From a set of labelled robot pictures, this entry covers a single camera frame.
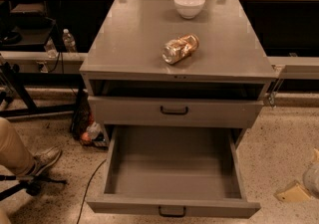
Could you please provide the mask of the white ceramic bowl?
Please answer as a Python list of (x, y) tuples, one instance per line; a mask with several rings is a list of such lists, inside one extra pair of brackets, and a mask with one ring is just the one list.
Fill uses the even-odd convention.
[(205, 0), (173, 0), (173, 3), (182, 18), (192, 19), (201, 12)]

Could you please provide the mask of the clear water bottle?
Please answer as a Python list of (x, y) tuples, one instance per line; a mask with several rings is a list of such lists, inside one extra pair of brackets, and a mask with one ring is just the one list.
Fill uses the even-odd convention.
[(44, 48), (45, 48), (47, 55), (50, 59), (55, 59), (58, 57), (58, 52), (57, 52), (57, 49), (55, 47), (55, 44), (54, 44), (52, 38), (48, 39)]
[(77, 53), (76, 41), (68, 29), (63, 30), (63, 42), (69, 53)]

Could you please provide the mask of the grey drawer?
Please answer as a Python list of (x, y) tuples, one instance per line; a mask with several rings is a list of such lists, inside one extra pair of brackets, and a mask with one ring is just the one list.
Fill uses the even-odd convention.
[(260, 101), (89, 97), (100, 124), (250, 128)]
[(161, 217), (244, 218), (260, 204), (247, 200), (229, 128), (118, 126), (97, 213)]

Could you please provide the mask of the grey sneaker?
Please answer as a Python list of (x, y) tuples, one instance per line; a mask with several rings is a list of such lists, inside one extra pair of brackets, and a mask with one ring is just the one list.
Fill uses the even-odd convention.
[(49, 170), (60, 158), (62, 149), (58, 146), (53, 146), (33, 157), (34, 163), (25, 176), (39, 176)]

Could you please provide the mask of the person leg khaki trousers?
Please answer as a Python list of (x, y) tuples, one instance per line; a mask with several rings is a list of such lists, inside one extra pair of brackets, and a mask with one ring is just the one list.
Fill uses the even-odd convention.
[(13, 125), (0, 117), (0, 164), (17, 176), (28, 174), (35, 165)]

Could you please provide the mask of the black stand frame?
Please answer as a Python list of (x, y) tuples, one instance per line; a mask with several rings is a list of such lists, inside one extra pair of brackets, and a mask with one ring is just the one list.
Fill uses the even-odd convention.
[[(13, 101), (10, 94), (18, 96), (26, 106), (24, 109), (4, 110), (0, 112), (3, 117), (28, 116), (38, 114), (51, 114), (58, 112), (74, 112), (80, 104), (84, 82), (79, 73), (65, 74), (64, 61), (55, 61), (53, 69), (47, 72), (22, 73), (18, 64), (11, 65), (4, 57), (1, 57), (0, 72), (1, 85), (8, 93), (1, 95), (1, 101), (9, 99)], [(75, 101), (72, 104), (57, 106), (37, 106), (29, 95), (27, 88), (39, 90), (69, 89), (75, 92)]]

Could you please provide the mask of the clear water bottle right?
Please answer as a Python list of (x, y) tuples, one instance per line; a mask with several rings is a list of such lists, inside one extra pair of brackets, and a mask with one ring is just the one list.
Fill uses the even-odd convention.
[(63, 30), (63, 42), (69, 53), (77, 53), (76, 41), (68, 29)]

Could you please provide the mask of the snack bags pile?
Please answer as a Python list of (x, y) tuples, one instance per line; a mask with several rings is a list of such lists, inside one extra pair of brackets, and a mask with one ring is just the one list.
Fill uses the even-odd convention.
[(88, 94), (82, 92), (72, 117), (70, 132), (82, 146), (107, 147), (102, 127), (94, 119), (88, 102)]

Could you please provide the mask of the metal latch bracket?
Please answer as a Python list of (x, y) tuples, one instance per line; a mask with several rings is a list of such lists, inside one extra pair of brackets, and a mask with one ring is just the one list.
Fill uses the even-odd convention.
[(272, 108), (276, 107), (276, 95), (278, 94), (281, 85), (284, 82), (284, 79), (281, 77), (281, 74), (285, 70), (284, 65), (274, 65), (273, 70), (276, 74), (276, 79), (272, 82), (267, 90), (267, 101)]

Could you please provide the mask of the grey metal drawer cabinet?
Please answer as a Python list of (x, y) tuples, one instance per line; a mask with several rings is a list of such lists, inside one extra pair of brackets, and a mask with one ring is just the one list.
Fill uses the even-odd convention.
[[(170, 65), (165, 43), (198, 37)], [(205, 0), (193, 19), (173, 0), (115, 0), (80, 72), (89, 97), (260, 101), (275, 73), (239, 0)], [(229, 128), (240, 141), (248, 128)]]

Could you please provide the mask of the grey top drawer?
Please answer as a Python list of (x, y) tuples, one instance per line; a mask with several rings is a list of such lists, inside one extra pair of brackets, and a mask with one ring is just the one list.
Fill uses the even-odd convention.
[(260, 101), (89, 97), (100, 124), (250, 128)]

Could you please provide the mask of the black chair base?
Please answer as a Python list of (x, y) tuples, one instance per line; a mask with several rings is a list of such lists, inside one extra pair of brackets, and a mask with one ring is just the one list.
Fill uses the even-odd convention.
[(44, 175), (0, 175), (0, 181), (17, 181), (17, 184), (0, 193), (0, 201), (12, 196), (13, 194), (25, 190), (31, 196), (37, 196), (41, 192), (43, 182), (66, 184), (66, 180), (55, 180)]

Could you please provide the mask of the clear water bottle left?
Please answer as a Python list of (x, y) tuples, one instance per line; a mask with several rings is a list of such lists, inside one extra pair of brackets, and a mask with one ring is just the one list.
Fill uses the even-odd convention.
[(55, 47), (55, 44), (54, 44), (52, 38), (48, 39), (44, 48), (45, 48), (47, 55), (50, 59), (55, 59), (58, 57), (58, 52), (57, 52), (57, 49)]

